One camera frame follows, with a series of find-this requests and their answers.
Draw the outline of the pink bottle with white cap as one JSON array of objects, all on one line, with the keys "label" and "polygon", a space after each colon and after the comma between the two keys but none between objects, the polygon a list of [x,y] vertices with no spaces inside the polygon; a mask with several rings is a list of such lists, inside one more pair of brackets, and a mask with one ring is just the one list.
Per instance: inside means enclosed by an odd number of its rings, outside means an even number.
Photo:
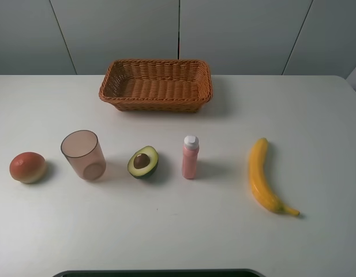
[{"label": "pink bottle with white cap", "polygon": [[182,176],[186,179],[194,179],[196,176],[197,158],[199,152],[199,139],[188,135],[183,141]]}]

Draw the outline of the brown woven wicker basket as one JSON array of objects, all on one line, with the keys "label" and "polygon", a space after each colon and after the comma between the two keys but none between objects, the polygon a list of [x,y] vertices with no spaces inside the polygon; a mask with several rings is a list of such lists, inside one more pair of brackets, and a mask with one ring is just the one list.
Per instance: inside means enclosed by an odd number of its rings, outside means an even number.
[{"label": "brown woven wicker basket", "polygon": [[119,111],[195,113],[212,96],[209,66],[196,59],[119,59],[99,89],[100,100]]}]

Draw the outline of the red and yellow peach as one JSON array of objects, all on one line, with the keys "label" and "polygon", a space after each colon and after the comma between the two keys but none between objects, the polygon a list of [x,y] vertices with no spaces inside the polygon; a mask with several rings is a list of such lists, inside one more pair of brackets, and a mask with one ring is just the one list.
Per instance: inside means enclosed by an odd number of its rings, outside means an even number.
[{"label": "red and yellow peach", "polygon": [[44,177],[47,163],[36,152],[23,152],[10,163],[9,171],[13,179],[23,184],[33,184]]}]

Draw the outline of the yellow banana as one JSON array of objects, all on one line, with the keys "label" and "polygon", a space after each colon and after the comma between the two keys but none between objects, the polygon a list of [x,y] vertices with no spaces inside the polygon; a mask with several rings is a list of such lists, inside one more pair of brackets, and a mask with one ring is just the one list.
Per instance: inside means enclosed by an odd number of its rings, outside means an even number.
[{"label": "yellow banana", "polygon": [[266,138],[260,138],[250,150],[248,176],[252,195],[256,201],[269,212],[300,216],[301,213],[282,202],[268,184],[264,170],[268,147],[268,140]]}]

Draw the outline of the translucent pink plastic cup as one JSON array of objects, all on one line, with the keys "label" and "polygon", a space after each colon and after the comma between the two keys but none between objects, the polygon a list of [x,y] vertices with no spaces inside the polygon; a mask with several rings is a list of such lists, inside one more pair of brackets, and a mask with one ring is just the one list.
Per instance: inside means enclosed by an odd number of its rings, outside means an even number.
[{"label": "translucent pink plastic cup", "polygon": [[94,181],[106,170],[99,139],[90,130],[77,130],[67,135],[61,143],[61,152],[83,180]]}]

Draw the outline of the halved avocado with pit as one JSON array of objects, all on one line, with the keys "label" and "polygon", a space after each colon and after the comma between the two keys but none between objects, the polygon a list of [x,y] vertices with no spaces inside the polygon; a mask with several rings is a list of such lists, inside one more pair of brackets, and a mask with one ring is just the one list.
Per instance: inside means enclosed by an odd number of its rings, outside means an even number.
[{"label": "halved avocado with pit", "polygon": [[128,172],[136,179],[151,176],[158,167],[159,154],[154,147],[148,145],[138,150],[128,162]]}]

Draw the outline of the black tray edge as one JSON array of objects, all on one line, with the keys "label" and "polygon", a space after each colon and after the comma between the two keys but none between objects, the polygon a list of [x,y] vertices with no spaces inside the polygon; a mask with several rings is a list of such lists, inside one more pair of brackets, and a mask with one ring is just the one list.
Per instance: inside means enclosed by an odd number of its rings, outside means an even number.
[{"label": "black tray edge", "polygon": [[157,270],[116,270],[116,271],[63,271],[55,276],[99,276],[99,277],[241,277],[264,276],[252,269],[157,269]]}]

